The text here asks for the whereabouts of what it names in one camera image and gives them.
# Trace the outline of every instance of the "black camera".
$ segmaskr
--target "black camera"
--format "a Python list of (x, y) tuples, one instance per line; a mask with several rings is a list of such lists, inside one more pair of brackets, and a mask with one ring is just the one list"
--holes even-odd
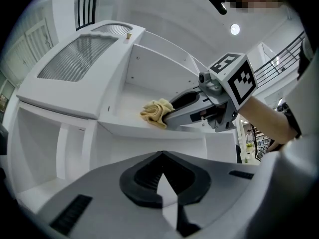
[(225, 15), (227, 13), (227, 10), (225, 8), (225, 6), (223, 5), (223, 3), (225, 3), (225, 0), (209, 0), (213, 6), (215, 6), (215, 8), (218, 10), (218, 12), (221, 15)]

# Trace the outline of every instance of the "person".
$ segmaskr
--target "person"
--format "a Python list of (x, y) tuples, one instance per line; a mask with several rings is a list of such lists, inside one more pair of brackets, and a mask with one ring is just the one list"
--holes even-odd
[(251, 130), (247, 130), (248, 134), (246, 135), (246, 142), (252, 143), (254, 141), (253, 135), (251, 134)]
[[(315, 0), (225, 0), (236, 8), (256, 8), (256, 7), (279, 7), (282, 4), (293, 7), (301, 17), (305, 28), (306, 38), (300, 52), (300, 63), (298, 68), (299, 77), (308, 67), (314, 51), (318, 46), (318, 33), (312, 23), (313, 18), (309, 16), (309, 8)], [(239, 110), (239, 114), (245, 117), (251, 124), (255, 125), (262, 133), (273, 139), (276, 144), (286, 144), (288, 141), (301, 134), (300, 128), (291, 111), (279, 113), (255, 97), (249, 100)]]

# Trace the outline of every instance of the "folded towel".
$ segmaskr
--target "folded towel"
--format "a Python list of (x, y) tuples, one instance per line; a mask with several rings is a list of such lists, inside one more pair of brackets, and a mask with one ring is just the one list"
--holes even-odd
[(167, 125), (161, 120), (169, 112), (174, 111), (171, 103), (163, 98), (158, 101), (150, 101), (140, 113), (142, 119), (148, 123), (165, 129)]

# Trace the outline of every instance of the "metal railing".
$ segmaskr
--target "metal railing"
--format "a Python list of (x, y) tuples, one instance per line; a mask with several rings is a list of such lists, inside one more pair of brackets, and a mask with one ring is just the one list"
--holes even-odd
[(83, 0), (83, 3), (81, 2), (81, 0), (77, 1), (76, 31), (95, 23), (95, 11), (96, 11), (97, 0), (93, 0), (92, 8), (91, 8), (91, 0), (88, 0), (88, 8), (85, 7), (86, 1), (87, 0)]
[(292, 66), (298, 67), (300, 59), (299, 52), (304, 38), (305, 32), (302, 32), (286, 48), (255, 71), (258, 88), (265, 85), (288, 68)]

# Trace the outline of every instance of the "ceiling light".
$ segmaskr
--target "ceiling light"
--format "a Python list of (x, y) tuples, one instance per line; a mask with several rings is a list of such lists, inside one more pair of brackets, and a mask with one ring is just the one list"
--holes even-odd
[(240, 27), (239, 25), (237, 24), (232, 24), (231, 27), (230, 27), (230, 32), (233, 34), (233, 35), (237, 35), (240, 31)]

